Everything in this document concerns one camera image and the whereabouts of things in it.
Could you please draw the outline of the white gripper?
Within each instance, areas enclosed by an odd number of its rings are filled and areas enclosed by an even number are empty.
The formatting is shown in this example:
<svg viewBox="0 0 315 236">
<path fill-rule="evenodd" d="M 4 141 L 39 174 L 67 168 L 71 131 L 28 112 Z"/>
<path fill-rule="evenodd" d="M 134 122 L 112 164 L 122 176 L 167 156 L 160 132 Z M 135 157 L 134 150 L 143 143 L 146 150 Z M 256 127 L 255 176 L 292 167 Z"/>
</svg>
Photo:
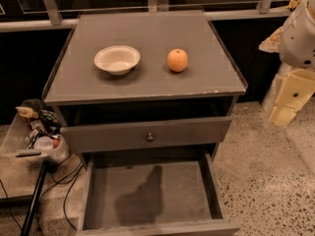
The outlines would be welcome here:
<svg viewBox="0 0 315 236">
<path fill-rule="evenodd" d="M 273 125 L 287 126 L 315 93 L 315 72 L 307 70 L 315 68 L 315 19 L 308 4 L 300 3 L 283 27 L 259 44 L 259 49 L 279 52 L 283 62 L 299 67 L 284 76 L 269 117 Z"/>
</svg>

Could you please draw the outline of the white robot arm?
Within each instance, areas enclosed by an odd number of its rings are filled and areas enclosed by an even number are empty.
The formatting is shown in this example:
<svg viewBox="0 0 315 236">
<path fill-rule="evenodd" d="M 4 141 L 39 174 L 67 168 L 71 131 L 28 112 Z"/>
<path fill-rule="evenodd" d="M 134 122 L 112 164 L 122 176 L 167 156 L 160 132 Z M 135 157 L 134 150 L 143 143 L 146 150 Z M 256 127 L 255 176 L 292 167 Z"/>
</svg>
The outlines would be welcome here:
<svg viewBox="0 0 315 236">
<path fill-rule="evenodd" d="M 269 117 L 275 126 L 287 126 L 315 92 L 315 0 L 291 0 L 289 8 L 283 25 L 259 45 L 291 67 Z"/>
</svg>

